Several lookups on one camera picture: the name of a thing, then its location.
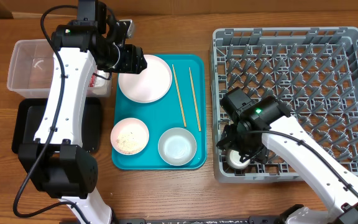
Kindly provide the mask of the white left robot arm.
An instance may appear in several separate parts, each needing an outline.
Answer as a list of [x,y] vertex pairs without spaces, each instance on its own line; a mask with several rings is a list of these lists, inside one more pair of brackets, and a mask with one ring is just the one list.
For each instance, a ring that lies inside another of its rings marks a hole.
[[66,205],[80,223],[117,223],[96,188],[98,164],[83,148],[82,122],[91,77],[98,71],[139,74],[147,68],[140,47],[127,44],[134,23],[117,20],[101,1],[80,1],[76,19],[45,39],[53,50],[54,72],[44,115],[30,143],[17,154],[40,192]]

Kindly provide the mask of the white paper cup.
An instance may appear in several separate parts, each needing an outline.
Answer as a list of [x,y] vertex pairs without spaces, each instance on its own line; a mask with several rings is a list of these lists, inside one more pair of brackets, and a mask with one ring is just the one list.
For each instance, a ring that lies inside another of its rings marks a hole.
[[239,153],[235,150],[229,149],[226,153],[226,163],[233,169],[245,169],[250,164],[250,159],[241,162]]

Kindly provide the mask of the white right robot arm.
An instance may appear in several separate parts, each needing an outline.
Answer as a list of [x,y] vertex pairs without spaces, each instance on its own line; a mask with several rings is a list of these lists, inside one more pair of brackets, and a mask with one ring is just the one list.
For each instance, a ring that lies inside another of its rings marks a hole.
[[255,101],[236,87],[220,105],[232,124],[225,125],[218,148],[237,151],[241,162],[267,148],[287,162],[326,207],[322,212],[296,204],[275,223],[358,223],[358,176],[311,138],[282,102],[273,96]]

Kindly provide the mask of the red snack wrapper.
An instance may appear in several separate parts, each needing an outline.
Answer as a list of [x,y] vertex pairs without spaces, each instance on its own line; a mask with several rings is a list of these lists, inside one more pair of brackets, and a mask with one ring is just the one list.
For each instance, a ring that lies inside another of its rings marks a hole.
[[94,88],[96,86],[96,84],[97,84],[97,77],[92,75],[91,79],[89,81],[88,87],[89,88]]

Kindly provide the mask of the small pink bowl with crumbs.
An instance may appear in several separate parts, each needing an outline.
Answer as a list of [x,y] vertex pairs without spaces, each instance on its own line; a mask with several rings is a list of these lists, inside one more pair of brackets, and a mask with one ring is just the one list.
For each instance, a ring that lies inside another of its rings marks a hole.
[[149,142],[149,129],[137,118],[125,118],[111,131],[112,148],[125,156],[132,156],[145,149]]

